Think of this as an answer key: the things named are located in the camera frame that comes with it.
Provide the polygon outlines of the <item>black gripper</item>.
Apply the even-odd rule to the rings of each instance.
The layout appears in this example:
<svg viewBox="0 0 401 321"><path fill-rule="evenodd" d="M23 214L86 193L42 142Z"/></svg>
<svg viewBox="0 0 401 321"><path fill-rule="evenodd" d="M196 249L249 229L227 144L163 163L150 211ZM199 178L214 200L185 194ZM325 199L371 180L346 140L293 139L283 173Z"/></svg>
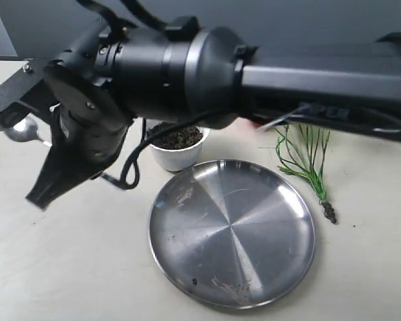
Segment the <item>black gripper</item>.
<svg viewBox="0 0 401 321"><path fill-rule="evenodd" d="M110 78L49 64L44 80L60 102L57 125L63 138L58 155L64 160L58 160L56 148L51 147L26 196L42 210L113 164L134 119L112 97Z"/></svg>

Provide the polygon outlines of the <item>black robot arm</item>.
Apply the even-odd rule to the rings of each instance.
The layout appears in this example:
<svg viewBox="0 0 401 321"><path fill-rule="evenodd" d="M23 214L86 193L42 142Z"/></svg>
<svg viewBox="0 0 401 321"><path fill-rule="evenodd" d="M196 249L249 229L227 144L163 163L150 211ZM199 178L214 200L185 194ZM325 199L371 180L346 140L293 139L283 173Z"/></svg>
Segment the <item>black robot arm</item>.
<svg viewBox="0 0 401 321"><path fill-rule="evenodd" d="M118 158L137 118L222 129L280 116L401 142L401 33L374 43L248 46L181 17L162 31L92 24L44 67L59 102L27 199L40 209Z"/></svg>

